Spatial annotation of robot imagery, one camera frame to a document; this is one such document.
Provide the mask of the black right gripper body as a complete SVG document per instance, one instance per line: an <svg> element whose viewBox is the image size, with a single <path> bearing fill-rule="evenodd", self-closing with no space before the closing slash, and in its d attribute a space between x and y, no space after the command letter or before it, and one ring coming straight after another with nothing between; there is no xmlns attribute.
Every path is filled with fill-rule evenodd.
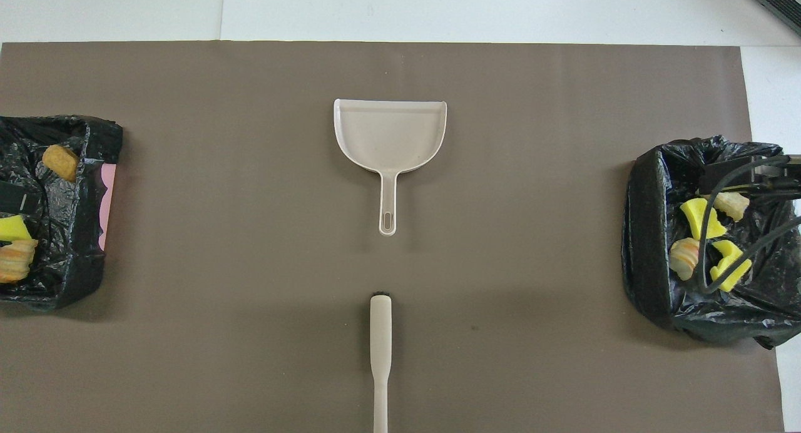
<svg viewBox="0 0 801 433"><path fill-rule="evenodd" d="M786 155L787 161L768 167L768 192L781 199L800 198L800 156Z"/></svg>

